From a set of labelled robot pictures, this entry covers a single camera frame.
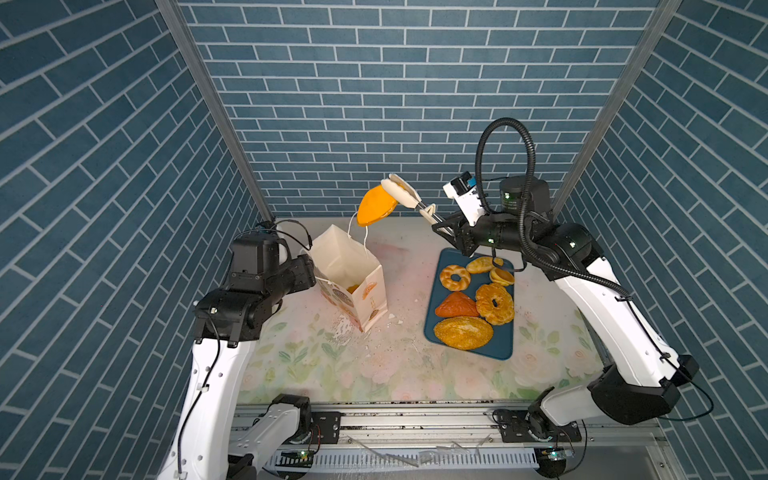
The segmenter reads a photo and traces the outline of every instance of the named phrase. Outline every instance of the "metal rod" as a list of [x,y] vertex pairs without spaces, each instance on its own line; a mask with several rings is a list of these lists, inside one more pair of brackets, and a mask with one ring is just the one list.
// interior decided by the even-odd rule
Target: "metal rod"
[[616,84],[608,96],[608,100],[605,102],[605,106],[600,110],[592,130],[584,139],[584,144],[582,144],[581,151],[579,151],[574,160],[571,171],[565,175],[562,186],[554,196],[554,208],[552,210],[555,216],[560,213],[566,200],[568,200],[568,196],[576,188],[579,178],[581,178],[584,170],[587,169],[587,165],[592,160],[594,152],[598,149],[600,142],[603,141],[603,137],[614,121],[614,118],[616,118],[616,114],[624,103],[624,99],[632,89],[632,85],[634,85],[637,77],[640,76],[645,62],[648,61],[650,54],[656,48],[656,44],[659,42],[664,30],[667,29],[681,1],[660,0],[654,13],[651,14],[643,36],[632,50],[624,70],[621,72],[618,80],[616,80]]
[[230,116],[221,103],[219,94],[214,86],[214,81],[208,74],[203,58],[200,56],[200,51],[197,50],[197,45],[192,37],[189,26],[187,26],[187,21],[184,20],[181,7],[179,7],[177,0],[156,0],[156,3],[157,8],[160,9],[160,14],[163,16],[163,20],[168,25],[170,35],[176,41],[176,46],[187,63],[187,67],[197,88],[200,90],[200,94],[203,95],[203,100],[205,100],[208,106],[210,116],[219,128],[224,143],[227,144],[227,148],[232,155],[237,170],[243,177],[243,181],[250,192],[250,196],[253,198],[253,202],[256,204],[256,208],[264,220],[274,221],[275,216],[272,214],[270,206],[259,188],[256,177],[253,175],[253,168],[250,166],[243,145],[237,138],[234,126],[230,121]]

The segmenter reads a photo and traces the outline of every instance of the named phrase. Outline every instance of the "brick wall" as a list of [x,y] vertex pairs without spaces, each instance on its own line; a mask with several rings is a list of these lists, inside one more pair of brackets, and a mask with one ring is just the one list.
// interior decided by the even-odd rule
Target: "brick wall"
[[[657,0],[181,3],[274,210],[336,216],[388,173],[453,210],[442,185],[502,116],[554,194]],[[525,168],[516,133],[486,152],[487,178]]]
[[[766,478],[768,2],[684,0],[564,217],[678,352],[712,416],[664,423],[691,478]],[[688,387],[676,414],[705,410]]]
[[0,478],[144,478],[256,216],[152,0],[0,2],[0,159]]

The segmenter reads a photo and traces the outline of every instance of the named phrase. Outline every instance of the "white paper bag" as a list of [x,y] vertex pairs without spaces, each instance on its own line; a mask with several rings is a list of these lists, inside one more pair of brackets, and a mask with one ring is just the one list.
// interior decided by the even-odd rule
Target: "white paper bag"
[[[361,332],[387,311],[382,265],[360,242],[336,225],[313,241],[310,257],[323,296]],[[359,285],[350,293],[347,289]]]

